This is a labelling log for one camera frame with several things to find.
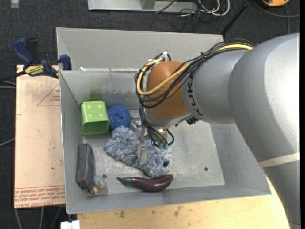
table surface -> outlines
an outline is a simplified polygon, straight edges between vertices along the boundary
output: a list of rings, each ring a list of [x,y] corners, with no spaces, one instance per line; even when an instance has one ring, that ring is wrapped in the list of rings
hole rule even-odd
[[[81,229],[288,229],[281,201],[271,195],[78,214]]]

blue clamp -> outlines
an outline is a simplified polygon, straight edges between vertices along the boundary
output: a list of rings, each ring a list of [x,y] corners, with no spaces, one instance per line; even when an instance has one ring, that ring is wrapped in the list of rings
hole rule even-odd
[[[53,69],[51,63],[46,60],[42,60],[40,64],[33,64],[34,58],[30,54],[29,50],[26,47],[26,39],[20,38],[18,39],[14,45],[13,50],[17,54],[17,56],[25,61],[25,65],[23,70],[30,76],[50,76],[54,78],[58,78],[58,71]],[[61,55],[59,60],[56,62],[61,62],[63,65],[63,70],[72,70],[72,64],[68,55]]]

cardboard sheet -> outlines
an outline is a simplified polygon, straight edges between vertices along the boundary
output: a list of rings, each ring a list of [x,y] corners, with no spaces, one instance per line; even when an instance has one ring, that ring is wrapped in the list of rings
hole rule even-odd
[[[14,207],[64,203],[59,80],[17,77]]]

black pole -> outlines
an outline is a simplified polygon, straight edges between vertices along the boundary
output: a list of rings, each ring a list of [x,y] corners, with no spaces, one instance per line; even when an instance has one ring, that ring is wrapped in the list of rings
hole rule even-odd
[[[226,25],[226,27],[223,29],[223,31],[221,32],[221,35],[225,35],[226,32],[230,29],[230,27],[234,24],[234,22],[238,19],[238,17],[242,14],[242,12],[248,7],[249,3],[252,0],[245,0],[243,1],[242,5],[239,7],[239,9],[236,11],[235,15],[233,16],[233,18],[231,18],[231,20],[229,21],[229,23]]]

gray bin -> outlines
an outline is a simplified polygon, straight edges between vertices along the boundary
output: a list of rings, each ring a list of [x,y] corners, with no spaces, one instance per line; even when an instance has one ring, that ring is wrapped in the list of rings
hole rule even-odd
[[[121,43],[117,43],[117,38],[121,38]],[[186,61],[221,41],[221,36],[57,28],[57,39],[58,55],[68,54],[73,62],[72,71],[60,73],[67,213],[270,194],[266,176],[235,124],[198,122],[172,127],[174,178],[160,193],[141,192],[116,180],[117,176],[143,176],[143,173],[105,153],[103,145],[110,133],[81,135],[83,101],[94,96],[105,101],[107,108],[122,104],[133,117],[138,117],[134,83],[137,68],[165,50],[172,60]],[[150,43],[144,46],[140,42]],[[88,196],[76,184],[77,149],[82,143],[93,147],[97,175],[107,176],[108,195]]]

